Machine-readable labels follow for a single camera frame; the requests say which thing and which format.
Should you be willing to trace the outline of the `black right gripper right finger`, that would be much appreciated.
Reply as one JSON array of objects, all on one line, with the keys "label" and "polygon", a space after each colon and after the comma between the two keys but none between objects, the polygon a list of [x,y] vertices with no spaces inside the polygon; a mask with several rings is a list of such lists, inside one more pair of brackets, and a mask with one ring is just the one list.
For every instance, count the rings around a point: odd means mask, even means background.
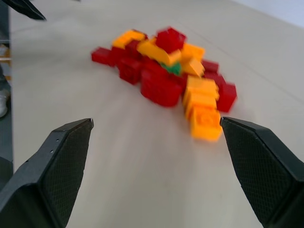
[{"label": "black right gripper right finger", "polygon": [[220,125],[241,188],[263,228],[304,228],[304,162],[268,128],[231,117]]}]

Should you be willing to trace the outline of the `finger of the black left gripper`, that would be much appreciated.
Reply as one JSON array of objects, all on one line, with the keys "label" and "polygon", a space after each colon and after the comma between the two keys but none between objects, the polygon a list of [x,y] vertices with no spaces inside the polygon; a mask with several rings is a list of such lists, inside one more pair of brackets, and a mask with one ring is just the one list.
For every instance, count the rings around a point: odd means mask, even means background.
[{"label": "finger of the black left gripper", "polygon": [[0,228],[66,228],[84,176],[94,122],[54,129],[0,191]]}]

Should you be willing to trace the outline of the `black pointed right gripper left finger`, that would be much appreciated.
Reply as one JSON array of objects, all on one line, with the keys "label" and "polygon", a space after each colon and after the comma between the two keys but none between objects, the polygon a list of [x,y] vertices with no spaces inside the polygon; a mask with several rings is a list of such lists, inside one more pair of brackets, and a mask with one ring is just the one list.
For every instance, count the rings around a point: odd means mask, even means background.
[{"label": "black pointed right gripper left finger", "polygon": [[45,16],[30,2],[30,0],[8,0],[8,5],[15,11],[34,20],[46,20]]}]

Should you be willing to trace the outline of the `sloped orange toy block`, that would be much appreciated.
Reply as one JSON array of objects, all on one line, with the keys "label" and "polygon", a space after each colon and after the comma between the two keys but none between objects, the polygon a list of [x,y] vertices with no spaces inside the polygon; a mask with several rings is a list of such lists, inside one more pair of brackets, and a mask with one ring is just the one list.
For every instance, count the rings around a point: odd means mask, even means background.
[{"label": "sloped orange toy block", "polygon": [[190,58],[186,62],[182,63],[181,68],[183,73],[187,73],[196,77],[202,77],[205,71],[205,68],[201,62],[195,58]]}]

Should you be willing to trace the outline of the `large rounded red toy block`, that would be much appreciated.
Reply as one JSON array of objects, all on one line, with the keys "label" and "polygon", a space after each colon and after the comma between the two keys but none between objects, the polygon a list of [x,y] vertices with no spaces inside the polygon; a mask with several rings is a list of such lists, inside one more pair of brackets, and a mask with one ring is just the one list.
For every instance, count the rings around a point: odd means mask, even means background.
[{"label": "large rounded red toy block", "polygon": [[163,107],[174,107],[181,93],[182,87],[167,76],[141,71],[141,94],[148,100]]}]

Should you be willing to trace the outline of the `long curved orange toy block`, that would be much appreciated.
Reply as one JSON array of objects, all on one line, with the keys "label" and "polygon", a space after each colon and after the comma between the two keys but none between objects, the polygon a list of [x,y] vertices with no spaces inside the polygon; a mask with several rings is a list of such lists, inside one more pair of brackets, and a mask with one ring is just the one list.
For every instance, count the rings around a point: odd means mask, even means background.
[{"label": "long curved orange toy block", "polygon": [[168,54],[164,49],[155,44],[156,38],[148,39],[137,46],[137,51],[159,63],[172,66],[181,60],[181,51],[178,49]]}]

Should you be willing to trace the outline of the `green toy block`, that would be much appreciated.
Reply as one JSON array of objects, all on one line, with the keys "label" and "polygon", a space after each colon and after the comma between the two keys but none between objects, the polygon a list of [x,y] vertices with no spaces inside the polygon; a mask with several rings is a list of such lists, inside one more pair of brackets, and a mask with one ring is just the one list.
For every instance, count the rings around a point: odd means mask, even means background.
[{"label": "green toy block", "polygon": [[160,63],[161,67],[164,68],[168,73],[179,76],[181,74],[181,63],[176,62],[175,64],[168,66],[164,63]]}]

